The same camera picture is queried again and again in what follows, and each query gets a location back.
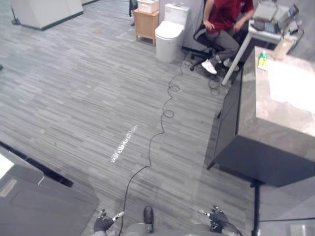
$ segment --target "keyboard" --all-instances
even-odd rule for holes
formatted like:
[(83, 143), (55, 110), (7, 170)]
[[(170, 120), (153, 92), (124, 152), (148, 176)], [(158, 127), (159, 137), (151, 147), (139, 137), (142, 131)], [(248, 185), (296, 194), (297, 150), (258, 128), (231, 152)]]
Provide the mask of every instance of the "keyboard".
[(275, 25), (266, 22), (265, 23), (265, 31), (270, 32), (270, 33), (275, 33)]

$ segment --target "toilet lid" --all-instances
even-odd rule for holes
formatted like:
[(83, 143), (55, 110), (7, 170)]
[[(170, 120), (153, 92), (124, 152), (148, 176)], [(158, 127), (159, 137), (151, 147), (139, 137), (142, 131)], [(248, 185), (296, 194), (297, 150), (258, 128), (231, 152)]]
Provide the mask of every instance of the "toilet lid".
[(162, 21), (156, 28), (156, 34), (162, 38), (176, 38), (183, 31), (184, 26), (170, 21)]

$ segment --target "white sneaker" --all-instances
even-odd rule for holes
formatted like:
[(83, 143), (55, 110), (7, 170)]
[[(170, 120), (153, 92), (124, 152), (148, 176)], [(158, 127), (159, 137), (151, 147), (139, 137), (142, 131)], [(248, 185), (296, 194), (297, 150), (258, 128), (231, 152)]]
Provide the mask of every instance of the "white sneaker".
[(205, 68), (209, 73), (216, 75), (217, 71), (215, 67), (211, 64), (209, 59), (206, 59), (202, 64), (202, 67)]
[[(225, 67), (230, 68), (231, 65), (232, 65), (232, 63), (233, 63), (233, 61), (231, 61), (230, 58), (228, 58), (228, 59), (224, 60), (223, 65), (224, 65)], [(234, 71), (238, 71), (239, 69), (240, 69), (239, 66), (236, 65), (236, 67), (234, 68)]]

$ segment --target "red shirt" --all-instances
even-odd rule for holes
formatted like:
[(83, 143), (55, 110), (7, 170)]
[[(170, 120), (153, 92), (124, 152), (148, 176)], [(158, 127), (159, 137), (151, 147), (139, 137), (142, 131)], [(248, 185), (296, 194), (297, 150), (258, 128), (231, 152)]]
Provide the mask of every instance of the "red shirt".
[(235, 23), (238, 15), (254, 9), (252, 0), (215, 0), (215, 11), (209, 17), (210, 23), (215, 26), (215, 30), (229, 30)]

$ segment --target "black pole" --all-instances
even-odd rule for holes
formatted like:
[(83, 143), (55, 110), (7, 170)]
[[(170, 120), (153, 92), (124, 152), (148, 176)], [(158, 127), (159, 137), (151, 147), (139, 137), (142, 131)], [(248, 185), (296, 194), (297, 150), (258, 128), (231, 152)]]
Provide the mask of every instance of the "black pole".
[(254, 227), (252, 230), (252, 236), (258, 236), (259, 230), (259, 208), (260, 208), (260, 186), (263, 183), (260, 181), (254, 181), (251, 184), (251, 187), (255, 188), (255, 196), (254, 196)]
[(11, 21), (12, 24), (15, 25), (15, 26), (20, 25), (21, 23), (20, 23), (19, 19), (17, 19), (17, 18), (15, 17), (15, 14), (14, 14), (14, 11), (13, 11), (13, 8), (12, 8), (12, 7), (11, 7), (11, 10), (12, 10), (13, 17), (14, 17), (14, 19)]

